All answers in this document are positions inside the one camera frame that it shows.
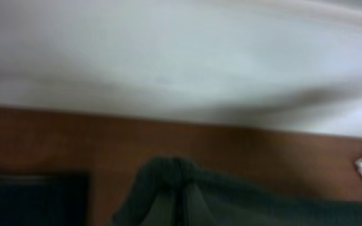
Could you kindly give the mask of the black Nike t-shirt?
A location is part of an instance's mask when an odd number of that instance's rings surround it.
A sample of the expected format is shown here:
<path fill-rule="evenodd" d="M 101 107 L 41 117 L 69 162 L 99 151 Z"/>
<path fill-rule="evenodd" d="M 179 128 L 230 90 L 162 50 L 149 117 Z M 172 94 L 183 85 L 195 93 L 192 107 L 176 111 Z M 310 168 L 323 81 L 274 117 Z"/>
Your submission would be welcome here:
<path fill-rule="evenodd" d="M 291 198 L 181 158 L 139 169 L 112 225 L 362 225 L 362 202 Z"/>

